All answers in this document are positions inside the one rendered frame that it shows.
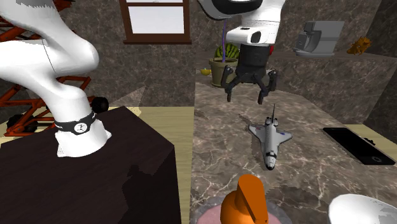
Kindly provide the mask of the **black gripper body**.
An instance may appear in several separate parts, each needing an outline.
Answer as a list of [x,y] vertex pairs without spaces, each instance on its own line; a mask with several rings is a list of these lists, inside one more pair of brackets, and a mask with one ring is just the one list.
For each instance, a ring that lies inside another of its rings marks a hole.
[[237,76],[243,83],[256,83],[254,74],[260,79],[265,75],[266,65],[270,56],[269,46],[240,46],[240,54],[237,64]]

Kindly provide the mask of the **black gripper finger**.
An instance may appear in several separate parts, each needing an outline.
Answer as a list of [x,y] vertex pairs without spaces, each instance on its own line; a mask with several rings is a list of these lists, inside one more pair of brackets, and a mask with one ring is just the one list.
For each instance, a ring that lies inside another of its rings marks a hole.
[[[243,73],[244,73],[245,66],[238,65],[235,70],[232,69],[231,66],[226,65],[223,71],[223,75],[221,78],[221,86],[225,89],[225,93],[227,94],[227,101],[230,102],[232,98],[232,89],[237,86],[238,84],[242,83],[243,81]],[[236,77],[230,82],[227,83],[227,78],[232,74],[235,73]]]
[[271,91],[275,91],[276,90],[276,86],[277,86],[277,70],[275,69],[270,69],[269,72],[267,73],[267,75],[269,76],[269,82],[268,85],[265,86],[264,83],[261,80],[261,77],[259,74],[254,74],[254,80],[256,81],[256,84],[260,87],[260,92],[258,95],[258,104],[262,104],[263,103],[263,98],[268,96],[268,93]]

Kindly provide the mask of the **olive plant pot purple stem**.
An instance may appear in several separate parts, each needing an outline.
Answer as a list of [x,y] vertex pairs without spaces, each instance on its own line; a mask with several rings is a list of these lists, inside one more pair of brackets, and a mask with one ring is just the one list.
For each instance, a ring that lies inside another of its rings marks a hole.
[[217,58],[212,58],[209,59],[209,65],[211,67],[211,76],[212,76],[212,81],[211,84],[215,87],[221,88],[221,78],[223,75],[223,71],[226,65],[229,65],[231,67],[235,67],[237,65],[238,59],[231,59],[231,58],[226,58],[225,57],[225,44],[226,44],[226,20],[223,22],[223,27],[222,27],[222,37],[221,37],[221,44],[223,46],[223,57],[217,57]]

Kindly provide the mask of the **green striped watermelon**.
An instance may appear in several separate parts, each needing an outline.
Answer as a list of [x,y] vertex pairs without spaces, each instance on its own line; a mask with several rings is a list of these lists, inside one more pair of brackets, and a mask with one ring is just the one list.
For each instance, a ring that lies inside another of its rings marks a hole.
[[[223,46],[220,45],[215,53],[214,53],[214,58],[223,57]],[[225,44],[225,57],[226,58],[231,58],[231,59],[238,59],[239,58],[239,49],[237,46],[231,44],[231,43],[226,43]]]

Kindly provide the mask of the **grey toy space shuttle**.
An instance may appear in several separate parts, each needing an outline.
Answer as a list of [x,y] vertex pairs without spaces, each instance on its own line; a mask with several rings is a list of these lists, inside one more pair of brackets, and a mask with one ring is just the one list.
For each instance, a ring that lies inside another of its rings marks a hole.
[[249,125],[249,131],[260,141],[265,167],[272,171],[277,162],[279,146],[289,141],[293,135],[290,132],[278,131],[278,120],[274,117],[275,104],[271,117],[267,117],[263,125]]

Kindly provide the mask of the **grey coffee machine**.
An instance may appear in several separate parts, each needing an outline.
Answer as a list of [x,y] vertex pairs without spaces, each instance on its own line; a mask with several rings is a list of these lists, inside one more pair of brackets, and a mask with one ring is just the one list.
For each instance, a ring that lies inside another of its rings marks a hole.
[[307,21],[293,51],[299,57],[332,57],[343,26],[344,21]]

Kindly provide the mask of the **brown framed window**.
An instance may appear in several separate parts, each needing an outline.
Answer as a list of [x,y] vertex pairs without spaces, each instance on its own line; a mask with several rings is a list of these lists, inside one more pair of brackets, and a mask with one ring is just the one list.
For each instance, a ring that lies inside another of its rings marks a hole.
[[126,45],[190,45],[189,0],[119,0]]

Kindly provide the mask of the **orange-brown figure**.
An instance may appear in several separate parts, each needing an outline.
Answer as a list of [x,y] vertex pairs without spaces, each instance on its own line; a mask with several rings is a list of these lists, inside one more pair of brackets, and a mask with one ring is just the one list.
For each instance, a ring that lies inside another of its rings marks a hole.
[[371,46],[371,44],[372,41],[370,41],[367,37],[360,37],[354,43],[350,44],[351,47],[347,50],[347,53],[361,55],[368,47]]

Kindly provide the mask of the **orange bottle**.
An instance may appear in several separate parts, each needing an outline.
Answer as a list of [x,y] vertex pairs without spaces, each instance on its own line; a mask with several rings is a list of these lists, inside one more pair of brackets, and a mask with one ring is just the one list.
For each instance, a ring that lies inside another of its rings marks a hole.
[[263,184],[251,174],[242,175],[237,189],[223,200],[221,224],[268,224],[269,217]]

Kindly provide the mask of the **pink round plate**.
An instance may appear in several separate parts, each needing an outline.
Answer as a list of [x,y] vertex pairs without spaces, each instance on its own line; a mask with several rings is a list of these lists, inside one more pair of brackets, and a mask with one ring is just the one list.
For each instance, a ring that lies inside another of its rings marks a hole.
[[[190,215],[190,224],[221,224],[220,210],[225,196],[211,197]],[[269,224],[293,224],[288,215],[273,202],[266,200]]]

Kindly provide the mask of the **white rounded bowl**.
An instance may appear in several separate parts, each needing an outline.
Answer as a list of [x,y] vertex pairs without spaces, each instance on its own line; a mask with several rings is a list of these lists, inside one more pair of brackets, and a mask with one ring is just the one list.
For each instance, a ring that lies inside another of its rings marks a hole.
[[364,195],[343,194],[330,202],[327,224],[397,224],[397,208]]

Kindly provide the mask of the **dark wooden robot stand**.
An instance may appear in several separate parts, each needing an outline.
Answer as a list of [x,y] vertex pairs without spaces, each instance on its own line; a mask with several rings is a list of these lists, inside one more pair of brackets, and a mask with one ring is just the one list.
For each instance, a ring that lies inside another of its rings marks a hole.
[[181,224],[174,145],[125,107],[95,153],[59,158],[54,130],[0,147],[0,224]]

